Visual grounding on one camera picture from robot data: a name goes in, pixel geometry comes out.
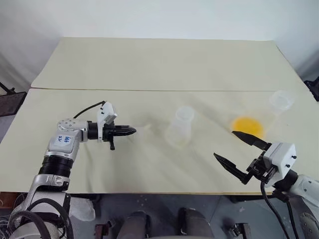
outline robotic arm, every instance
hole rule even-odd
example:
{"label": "robotic arm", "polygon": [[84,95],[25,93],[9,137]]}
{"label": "robotic arm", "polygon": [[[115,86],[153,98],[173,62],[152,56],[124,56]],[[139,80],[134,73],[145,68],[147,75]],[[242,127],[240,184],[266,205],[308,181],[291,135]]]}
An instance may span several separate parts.
{"label": "robotic arm", "polygon": [[[233,134],[263,152],[248,166],[246,170],[248,173],[241,172],[234,163],[214,153],[218,162],[243,184],[247,184],[254,176],[261,181],[262,192],[264,187],[273,186],[275,188],[273,195],[285,203],[291,196],[300,196],[305,206],[308,207],[308,210],[303,211],[304,209],[295,206],[300,216],[304,235],[307,239],[319,238],[319,182],[306,175],[298,175],[291,169],[297,158],[295,145],[282,142],[271,144],[239,131],[233,131]],[[268,200],[265,191],[263,196],[265,200]]]}
{"label": "robotic arm", "polygon": [[58,239],[59,228],[65,230],[68,239],[73,238],[71,222],[68,219],[70,195],[65,191],[69,187],[69,176],[79,144],[89,139],[96,139],[98,142],[109,142],[110,149],[115,150],[114,136],[125,136],[136,132],[129,125],[114,124],[117,114],[111,103],[100,102],[94,106],[99,104],[102,106],[97,112],[97,122],[76,119],[79,114],[92,106],[74,118],[61,120],[57,124],[56,134],[48,144],[42,167],[34,177],[25,201],[10,217],[9,229],[12,231],[10,239],[39,238],[39,236],[42,236],[42,239],[43,237]]}

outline transparent cup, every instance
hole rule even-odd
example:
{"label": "transparent cup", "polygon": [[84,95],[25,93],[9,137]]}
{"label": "transparent cup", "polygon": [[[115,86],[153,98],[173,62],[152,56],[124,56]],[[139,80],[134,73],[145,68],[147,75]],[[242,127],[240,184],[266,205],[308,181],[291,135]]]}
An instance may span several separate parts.
{"label": "transparent cup", "polygon": [[191,122],[195,111],[192,107],[182,106],[177,109],[175,118],[165,132],[166,141],[177,148],[185,147],[191,140]]}
{"label": "transparent cup", "polygon": [[288,91],[276,91],[269,97],[271,111],[277,116],[289,110],[294,102],[295,96]]}

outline white wall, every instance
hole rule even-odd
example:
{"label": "white wall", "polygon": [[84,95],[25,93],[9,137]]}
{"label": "white wall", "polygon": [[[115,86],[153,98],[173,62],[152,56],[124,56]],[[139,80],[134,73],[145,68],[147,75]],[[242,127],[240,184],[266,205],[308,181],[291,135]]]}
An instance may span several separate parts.
{"label": "white wall", "polygon": [[275,40],[303,76],[319,65],[318,14],[319,0],[4,0],[0,81],[27,88],[62,36]]}

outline black wire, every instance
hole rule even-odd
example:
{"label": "black wire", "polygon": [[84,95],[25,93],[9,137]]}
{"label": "black wire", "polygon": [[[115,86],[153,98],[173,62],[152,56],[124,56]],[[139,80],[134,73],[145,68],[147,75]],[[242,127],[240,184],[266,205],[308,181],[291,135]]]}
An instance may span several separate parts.
{"label": "black wire", "polygon": [[32,208],[34,208],[36,205],[38,205],[40,203],[47,203],[47,204],[51,205],[52,207],[54,207],[59,212],[59,214],[63,220],[64,226],[65,226],[67,239],[74,239],[73,228],[72,228],[70,217],[69,217],[68,213],[65,211],[65,209],[60,204],[58,204],[56,201],[49,199],[49,198],[42,198],[42,199],[39,199],[39,200],[35,201],[34,203],[32,203],[27,208],[27,210],[30,211]]}
{"label": "black wire", "polygon": [[51,239],[50,233],[48,231],[48,228],[44,224],[43,219],[40,216],[38,216],[36,213],[29,212],[29,211],[17,212],[10,217],[8,227],[10,228],[11,231],[15,230],[14,221],[19,217],[26,217],[30,221],[32,221],[38,228],[42,239]]}
{"label": "black wire", "polygon": [[286,230],[286,227],[285,227],[285,225],[283,223],[283,220],[281,219],[279,213],[277,212],[277,210],[274,208],[274,206],[271,204],[271,202],[269,201],[269,199],[267,197],[267,194],[266,194],[266,191],[265,191],[265,183],[264,182],[260,183],[260,191],[261,191],[261,193],[263,195],[263,198],[266,201],[268,207],[271,209],[271,211],[273,211],[273,213],[275,214],[276,218],[278,219],[279,224],[280,224],[281,228],[283,229],[287,239],[290,239],[289,235],[288,235],[288,232]]}
{"label": "black wire", "polygon": [[63,229],[62,229],[63,231],[62,231],[62,234],[61,234],[61,236],[60,236],[60,238],[63,238],[64,237],[64,235],[65,235],[65,227],[63,227]]}
{"label": "black wire", "polygon": [[287,207],[288,207],[289,217],[290,217],[291,225],[293,226],[295,237],[296,237],[296,239],[299,239],[296,224],[295,224],[293,209],[292,209],[289,201],[287,202]]}
{"label": "black wire", "polygon": [[8,239],[10,237],[10,235],[6,232],[6,227],[0,227],[0,231],[4,235],[5,239]]}
{"label": "black wire", "polygon": [[104,105],[104,104],[105,104],[105,101],[98,102],[98,103],[96,103],[95,105],[92,105],[92,106],[90,106],[90,107],[88,107],[88,108],[82,110],[80,113],[78,113],[78,114],[77,114],[75,117],[73,117],[73,118],[76,119],[79,115],[83,114],[84,112],[88,111],[89,109],[94,108],[94,107],[96,107],[96,106],[98,106],[98,105]]}
{"label": "black wire", "polygon": [[5,231],[3,232],[6,235],[6,238],[10,238],[12,232],[8,228],[5,228]]}

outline plastic measuring cup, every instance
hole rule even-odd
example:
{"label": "plastic measuring cup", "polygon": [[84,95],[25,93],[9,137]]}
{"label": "plastic measuring cup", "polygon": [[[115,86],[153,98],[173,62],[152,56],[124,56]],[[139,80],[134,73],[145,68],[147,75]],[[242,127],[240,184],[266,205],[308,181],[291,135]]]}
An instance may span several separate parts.
{"label": "plastic measuring cup", "polygon": [[194,116],[195,111],[192,107],[182,106],[177,109],[175,118],[165,132],[165,139],[170,145],[182,148],[189,143]]}

